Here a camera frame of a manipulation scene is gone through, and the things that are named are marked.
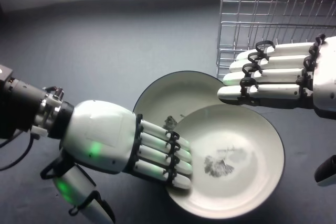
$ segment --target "round plate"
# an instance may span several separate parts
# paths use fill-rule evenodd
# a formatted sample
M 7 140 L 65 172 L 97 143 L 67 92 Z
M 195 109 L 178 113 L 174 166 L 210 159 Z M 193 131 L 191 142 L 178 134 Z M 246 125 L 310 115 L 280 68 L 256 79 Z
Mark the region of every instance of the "round plate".
M 195 215 L 243 215 L 263 203 L 280 181 L 285 165 L 280 136 L 250 109 L 209 106 L 184 118 L 174 131 L 191 143 L 192 189 L 167 190 Z
M 213 76 L 196 71 L 167 74 L 154 81 L 141 94 L 133 112 L 143 119 L 167 130 L 190 113 L 215 104 L 223 83 Z

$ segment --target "dish rack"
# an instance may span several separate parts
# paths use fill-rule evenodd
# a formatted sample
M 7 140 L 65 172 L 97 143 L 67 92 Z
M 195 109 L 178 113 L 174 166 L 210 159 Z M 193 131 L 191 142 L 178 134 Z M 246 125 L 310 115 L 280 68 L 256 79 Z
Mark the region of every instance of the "dish rack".
M 255 43 L 314 41 L 319 33 L 334 36 L 336 0 L 220 0 L 217 78 Z

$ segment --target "plate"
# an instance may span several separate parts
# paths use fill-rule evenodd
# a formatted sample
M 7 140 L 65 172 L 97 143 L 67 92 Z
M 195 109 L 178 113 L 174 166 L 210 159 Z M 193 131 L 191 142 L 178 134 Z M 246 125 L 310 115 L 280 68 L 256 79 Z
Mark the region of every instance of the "plate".
M 213 76 L 196 71 L 167 74 L 146 88 L 136 102 L 133 112 L 143 119 L 167 130 L 190 113 L 215 104 L 223 83 Z
M 175 128 L 191 143 L 193 176 L 188 192 L 167 188 L 185 210 L 206 218 L 243 215 L 277 187 L 285 165 L 281 138 L 258 113 L 242 106 L 209 106 Z

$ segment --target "metal grid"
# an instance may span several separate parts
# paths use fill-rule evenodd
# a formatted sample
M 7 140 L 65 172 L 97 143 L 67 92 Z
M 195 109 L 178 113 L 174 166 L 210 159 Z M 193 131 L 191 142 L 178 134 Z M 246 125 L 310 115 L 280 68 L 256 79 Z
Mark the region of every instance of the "metal grid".
M 336 0 L 220 0 L 217 77 L 258 41 L 275 44 L 314 40 L 319 33 L 334 36 Z

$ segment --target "gray background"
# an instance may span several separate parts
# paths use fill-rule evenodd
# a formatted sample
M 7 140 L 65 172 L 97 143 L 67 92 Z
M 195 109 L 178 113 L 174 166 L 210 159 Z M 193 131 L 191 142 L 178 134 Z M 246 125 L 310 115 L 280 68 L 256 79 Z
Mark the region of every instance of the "gray background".
M 9 13 L 0 28 L 0 60 L 36 87 L 63 87 L 72 104 L 97 99 L 132 110 L 142 91 L 167 73 L 215 75 L 218 11 L 219 0 L 123 0 Z M 86 170 L 122 224 L 334 223 L 336 188 L 318 187 L 313 173 L 336 150 L 335 122 L 303 109 L 253 109 L 279 132 L 286 168 L 270 198 L 242 217 L 202 219 L 178 207 L 159 185 Z M 24 134 L 1 150 L 1 165 L 27 144 Z M 21 163 L 0 173 L 1 223 L 89 223 L 70 217 L 70 205 L 39 177 L 57 153 L 58 141 L 42 138 Z

